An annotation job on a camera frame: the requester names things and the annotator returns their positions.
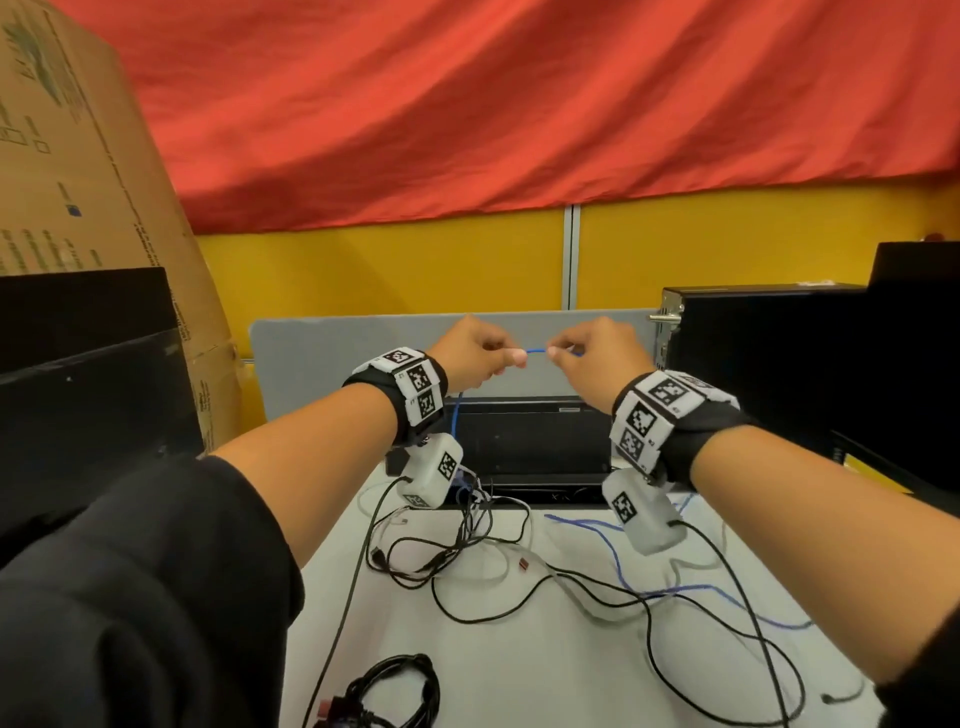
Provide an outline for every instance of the red curtain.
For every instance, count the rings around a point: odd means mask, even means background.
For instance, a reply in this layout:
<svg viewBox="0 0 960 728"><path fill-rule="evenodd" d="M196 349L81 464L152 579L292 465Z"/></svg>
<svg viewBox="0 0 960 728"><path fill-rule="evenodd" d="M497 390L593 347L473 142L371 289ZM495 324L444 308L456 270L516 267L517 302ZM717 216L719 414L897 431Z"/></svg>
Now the red curtain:
<svg viewBox="0 0 960 728"><path fill-rule="evenodd" d="M956 0L55 0L201 232L952 169Z"/></svg>

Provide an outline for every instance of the hand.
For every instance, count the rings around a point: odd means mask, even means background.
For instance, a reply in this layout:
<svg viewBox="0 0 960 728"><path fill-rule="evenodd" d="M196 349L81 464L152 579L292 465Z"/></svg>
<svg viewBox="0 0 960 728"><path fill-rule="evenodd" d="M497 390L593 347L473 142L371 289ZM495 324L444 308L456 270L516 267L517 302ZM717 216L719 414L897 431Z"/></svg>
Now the hand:
<svg viewBox="0 0 960 728"><path fill-rule="evenodd" d="M583 355L570 353L570 347ZM607 414L631 380L656 369L650 354L636 340L634 328L606 316L554 336L546 353L564 370L577 394Z"/></svg>
<svg viewBox="0 0 960 728"><path fill-rule="evenodd" d="M527 352L504 329L475 316L464 316L427 353L446 372L450 393L479 387L507 367L523 369Z"/></svg>

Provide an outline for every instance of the table surface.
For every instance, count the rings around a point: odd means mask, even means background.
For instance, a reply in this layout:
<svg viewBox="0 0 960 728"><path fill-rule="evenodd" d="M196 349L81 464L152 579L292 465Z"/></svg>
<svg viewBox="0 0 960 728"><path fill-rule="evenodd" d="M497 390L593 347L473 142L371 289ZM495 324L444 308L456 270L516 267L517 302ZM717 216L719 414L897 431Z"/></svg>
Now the table surface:
<svg viewBox="0 0 960 728"><path fill-rule="evenodd" d="M382 468L369 484L388 479ZM382 488L363 495L371 510ZM672 497L679 500L681 496ZM400 505L390 494L382 513ZM594 533L545 519L549 511L533 512L532 549L552 564L616 582L610 551ZM515 538L523 512L494 511L494 536ZM606 510L558 510L564 518L613 522ZM451 543L460 520L455 511L412 511L408 522L392 526L384 544L411 535ZM721 521L701 497L695 497L684 517L719 543ZM349 582L369 519L356 499L339 519L324 544L303 570L306 602L289 632L280 725L300 726L307 700L320 674L343 612ZM630 548L621 533L606 531L615 545L627 581L634 589L651 591L672 582L670 558L697 564L713 561L712 552L696 534L653 557ZM754 554L728 529L727 555L760 615L784 623L806 621L803 610ZM428 546L406 544L395 561L416 568ZM504 557L492 546L468 549L440 577L437 591L453 614L466 619L502 612L518 603L545 572L532 565L519 568L512 554L509 572L498 583L482 581L505 570ZM729 594L735 586L726 572L683 570L685 584L710 583ZM610 593L611 601L623 595ZM713 591L689 593L733 626L753 633L746 612ZM635 608L598 614L622 616ZM741 641L695 607L673 599L654 610L654 651L663 672L684 693L714 713L740 720L776 720L777 702L756 641ZM458 624L441 614L429 586L401 589L388 576L364 567L357 582L343 637L320 691L320 698L343 694L347 684L377 661L401 653L430 656L441 684L437 726L716 726L684 704L660 681L647 660L646 619L625 625L602 626L585 619L555 583L540 587L514 615L487 624ZM803 631L763 627L797 665L807 689L807 705L792 726L860 728L876 726L881 707L868 685L851 703L826 705L821 693L846 695L861 684L862 675L815 626ZM774 654L788 708L797 705L798 687L792 672ZM421 679L402 675L375 687L367 707L395 724L406 720L420 703Z"/></svg>

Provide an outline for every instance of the yellow wall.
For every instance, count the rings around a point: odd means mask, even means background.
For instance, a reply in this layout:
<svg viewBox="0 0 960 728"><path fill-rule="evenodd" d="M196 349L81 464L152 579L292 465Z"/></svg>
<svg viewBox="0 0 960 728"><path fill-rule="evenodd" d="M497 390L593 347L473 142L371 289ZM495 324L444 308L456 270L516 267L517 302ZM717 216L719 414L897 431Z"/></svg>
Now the yellow wall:
<svg viewBox="0 0 960 728"><path fill-rule="evenodd" d="M215 235L201 247L240 355L256 319L558 308L563 212ZM580 308L657 306L664 285L864 282L876 243L960 237L960 184L775 187L585 206ZM244 424L263 422L248 366Z"/></svg>
<svg viewBox="0 0 960 728"><path fill-rule="evenodd" d="M876 244L960 235L960 185L769 187L585 206L579 308L659 306L665 285L864 283Z"/></svg>

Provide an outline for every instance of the person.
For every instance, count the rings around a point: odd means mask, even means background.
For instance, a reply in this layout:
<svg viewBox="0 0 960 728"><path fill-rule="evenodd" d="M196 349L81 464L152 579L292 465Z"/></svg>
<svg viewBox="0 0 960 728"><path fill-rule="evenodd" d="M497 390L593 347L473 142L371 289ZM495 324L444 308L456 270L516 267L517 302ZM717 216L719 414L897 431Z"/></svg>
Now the person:
<svg viewBox="0 0 960 728"><path fill-rule="evenodd" d="M526 362L471 316L427 353L450 392ZM607 413L654 370L607 318L548 355ZM0 725L275 725L299 568L396 431L388 397L351 384L204 459L131 473L28 546L0 572ZM879 685L885 724L956 719L960 521L750 425L708 439L691 480Z"/></svg>

